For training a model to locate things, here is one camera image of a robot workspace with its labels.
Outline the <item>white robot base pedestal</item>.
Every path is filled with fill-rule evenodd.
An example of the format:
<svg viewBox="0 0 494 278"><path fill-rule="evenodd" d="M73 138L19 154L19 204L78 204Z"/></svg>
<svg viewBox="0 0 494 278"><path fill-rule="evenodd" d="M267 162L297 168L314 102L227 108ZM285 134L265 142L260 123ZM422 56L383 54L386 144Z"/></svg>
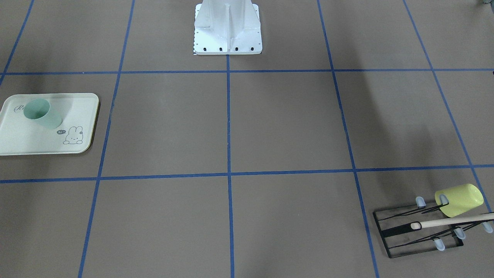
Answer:
<svg viewBox="0 0 494 278"><path fill-rule="evenodd" d="M259 6L251 0L203 0L195 6L194 27L194 55L262 53Z"/></svg>

